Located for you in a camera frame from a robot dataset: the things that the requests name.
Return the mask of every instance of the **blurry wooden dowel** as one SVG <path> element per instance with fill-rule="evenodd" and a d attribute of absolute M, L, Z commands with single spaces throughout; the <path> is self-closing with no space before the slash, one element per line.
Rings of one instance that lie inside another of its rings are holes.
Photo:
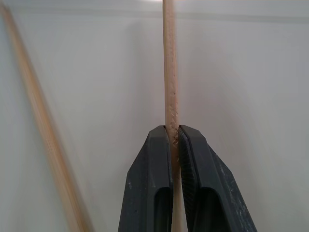
<path fill-rule="evenodd" d="M 11 38 L 36 124 L 47 150 L 47 157 L 62 200 L 68 224 L 72 232 L 88 232 L 89 227 L 79 205 L 72 178 L 62 157 L 60 146 L 44 106 L 32 64 L 28 58 L 10 10 L 0 3 L 0 11 L 9 37 Z"/>
<path fill-rule="evenodd" d="M 178 163 L 178 97 L 173 0 L 163 0 L 165 126 L 170 142 L 174 180 L 172 232 L 182 231 L 182 190 Z"/>

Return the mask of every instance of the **white wall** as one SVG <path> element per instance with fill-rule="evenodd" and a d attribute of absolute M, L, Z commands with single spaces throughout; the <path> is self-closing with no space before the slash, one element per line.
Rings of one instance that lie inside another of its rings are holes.
<path fill-rule="evenodd" d="M 164 124 L 161 4 L 9 3 L 94 227 L 117 231 L 126 172 Z M 308 231 L 309 4 L 177 11 L 180 122 L 231 169 L 258 231 Z M 66 231 L 3 25 L 0 35 L 0 231 Z M 26 229 L 10 224 L 20 207 Z"/>

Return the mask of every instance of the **wooden rod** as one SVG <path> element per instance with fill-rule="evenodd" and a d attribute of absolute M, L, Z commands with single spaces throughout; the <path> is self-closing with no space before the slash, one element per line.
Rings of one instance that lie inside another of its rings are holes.
<path fill-rule="evenodd" d="M 26 87 L 37 127 L 39 128 L 47 150 L 47 157 L 62 200 L 69 227 L 72 232 L 88 232 L 89 229 L 77 200 L 72 178 L 61 154 L 60 146 L 41 97 L 34 69 L 28 58 L 10 10 L 0 3 L 0 11 L 6 25 L 7 33 L 11 38 L 12 47 L 15 51 L 17 63 Z"/>
<path fill-rule="evenodd" d="M 174 180 L 172 232 L 182 231 L 182 190 L 178 157 L 178 96 L 173 0 L 163 0 L 165 126 L 170 142 Z"/>

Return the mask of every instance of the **wooden stick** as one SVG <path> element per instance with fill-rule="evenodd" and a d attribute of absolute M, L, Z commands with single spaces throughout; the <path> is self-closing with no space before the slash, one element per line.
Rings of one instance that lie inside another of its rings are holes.
<path fill-rule="evenodd" d="M 0 11 L 15 50 L 17 63 L 22 74 L 36 124 L 47 150 L 47 157 L 65 209 L 68 224 L 72 232 L 87 232 L 89 229 L 78 203 L 73 181 L 62 157 L 50 118 L 43 104 L 32 64 L 28 58 L 10 10 L 3 4 L 0 4 Z"/>
<path fill-rule="evenodd" d="M 182 191 L 178 157 L 178 97 L 173 0 L 163 0 L 165 126 L 170 142 L 174 180 L 172 232 L 182 231 Z"/>

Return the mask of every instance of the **wooden dowel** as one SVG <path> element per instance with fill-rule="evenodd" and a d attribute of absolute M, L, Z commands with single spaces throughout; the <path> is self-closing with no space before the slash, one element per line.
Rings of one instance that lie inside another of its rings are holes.
<path fill-rule="evenodd" d="M 53 131 L 49 115 L 44 106 L 32 64 L 22 43 L 21 37 L 10 10 L 0 3 L 0 11 L 11 38 L 17 63 L 26 87 L 27 95 L 37 127 L 47 150 L 47 157 L 54 180 L 72 232 L 88 232 L 88 226 L 77 200 L 77 194 L 69 171 L 61 154 L 60 146 Z"/>
<path fill-rule="evenodd" d="M 178 97 L 173 0 L 163 0 L 165 126 L 170 142 L 174 180 L 172 232 L 182 231 L 182 191 L 178 157 Z"/>

